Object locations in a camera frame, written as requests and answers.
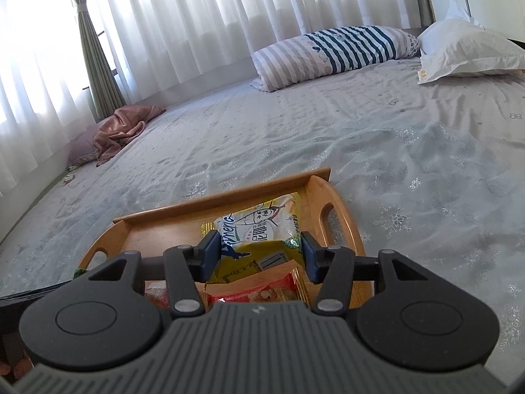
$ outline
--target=light gray bed sheet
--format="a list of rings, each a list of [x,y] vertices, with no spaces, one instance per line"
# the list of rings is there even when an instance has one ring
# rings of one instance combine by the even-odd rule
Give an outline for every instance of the light gray bed sheet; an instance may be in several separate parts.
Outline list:
[[[396,249],[494,309],[488,368],[511,382],[525,368],[525,81],[421,86],[419,67],[389,61],[274,93],[246,82],[170,108],[25,216],[0,250],[0,295],[70,279],[117,216],[330,166],[369,255]]]

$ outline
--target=pillow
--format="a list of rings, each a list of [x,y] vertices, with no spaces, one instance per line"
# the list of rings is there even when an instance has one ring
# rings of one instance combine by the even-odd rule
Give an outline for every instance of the pillow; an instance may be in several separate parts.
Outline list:
[[[418,84],[446,76],[475,77],[525,69],[525,50],[504,36],[463,19],[435,22],[419,37]]]
[[[67,161],[69,171],[96,160],[96,148],[93,144],[93,136],[99,127],[104,124],[104,121],[106,120],[91,125],[82,135],[73,141]]]
[[[481,23],[479,23],[473,17],[469,16],[467,11],[459,5],[457,0],[450,0],[450,3],[448,3],[448,11],[447,16],[445,16],[445,19],[463,19],[476,27],[483,28],[483,26],[481,26]]]
[[[412,57],[413,35],[396,28],[331,28],[280,41],[251,55],[259,74],[252,85],[265,92],[389,59]]]

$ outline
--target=wooden tray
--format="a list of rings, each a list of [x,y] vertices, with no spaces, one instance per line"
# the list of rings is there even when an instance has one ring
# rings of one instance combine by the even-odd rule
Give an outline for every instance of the wooden tray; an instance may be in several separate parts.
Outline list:
[[[96,252],[113,257],[126,250],[136,250],[143,257],[149,257],[161,256],[166,249],[178,244],[196,245],[202,238],[200,226],[205,222],[293,192],[299,193],[301,197],[299,226],[302,231],[309,231],[321,246],[333,244],[327,217],[335,209],[345,236],[345,245],[364,256],[358,228],[345,203],[328,183],[329,177],[330,168],[325,167],[166,208],[119,217],[94,242],[79,268],[86,270]],[[315,299],[320,286],[311,284],[307,277],[305,282],[310,300]],[[371,283],[354,282],[351,307],[360,306],[371,296]]]

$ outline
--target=pink blanket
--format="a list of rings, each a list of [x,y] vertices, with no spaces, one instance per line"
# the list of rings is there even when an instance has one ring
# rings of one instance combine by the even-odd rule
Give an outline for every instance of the pink blanket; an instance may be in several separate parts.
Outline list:
[[[93,137],[93,144],[98,152],[97,166],[106,163],[140,135],[155,117],[166,108],[159,106],[128,105],[115,111],[99,127]]]

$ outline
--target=white pillow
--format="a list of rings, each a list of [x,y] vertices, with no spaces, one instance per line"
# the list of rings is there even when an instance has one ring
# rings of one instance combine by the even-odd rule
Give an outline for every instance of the white pillow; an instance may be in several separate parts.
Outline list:
[[[418,38],[422,54],[418,84],[445,76],[475,77],[525,69],[524,49],[463,19],[435,22]]]
[[[459,5],[457,0],[451,0],[450,3],[448,3],[448,11],[445,19],[463,19],[476,27],[483,28],[481,23],[468,15],[467,11]]]

